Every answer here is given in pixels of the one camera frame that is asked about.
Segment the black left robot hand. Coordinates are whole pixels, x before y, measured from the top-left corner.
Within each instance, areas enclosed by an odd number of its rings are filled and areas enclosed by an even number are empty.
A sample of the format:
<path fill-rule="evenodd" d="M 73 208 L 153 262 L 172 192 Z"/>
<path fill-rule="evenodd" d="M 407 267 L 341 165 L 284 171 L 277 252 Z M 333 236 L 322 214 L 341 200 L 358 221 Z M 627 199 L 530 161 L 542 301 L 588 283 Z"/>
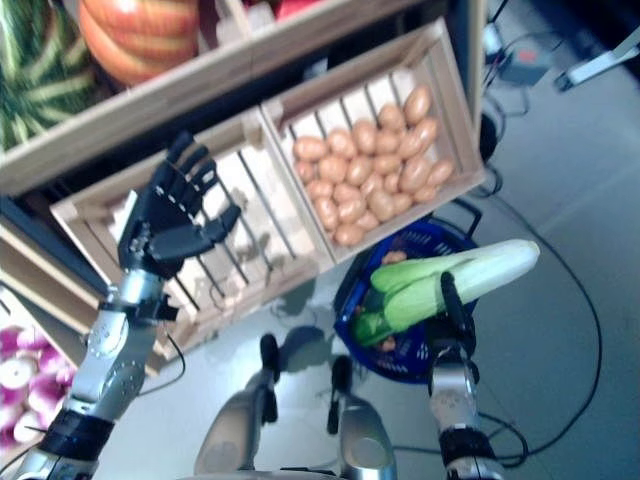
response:
<path fill-rule="evenodd" d="M 209 149 L 180 133 L 135 200 L 118 243 L 120 267 L 170 279 L 185 260 L 222 243 L 240 217 L 237 204 L 203 224 L 195 222 L 217 182 Z"/>

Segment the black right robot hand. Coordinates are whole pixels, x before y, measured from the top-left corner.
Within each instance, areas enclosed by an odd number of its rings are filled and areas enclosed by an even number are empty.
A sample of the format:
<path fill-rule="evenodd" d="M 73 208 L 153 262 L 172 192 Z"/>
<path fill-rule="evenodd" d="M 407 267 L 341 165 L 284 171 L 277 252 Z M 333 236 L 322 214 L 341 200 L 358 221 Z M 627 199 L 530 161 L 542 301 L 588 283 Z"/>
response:
<path fill-rule="evenodd" d="M 429 354 L 433 359 L 441 355 L 470 358 L 476 349 L 475 323 L 458 294 L 450 272 L 441 274 L 440 289 L 444 311 L 425 321 Z"/>

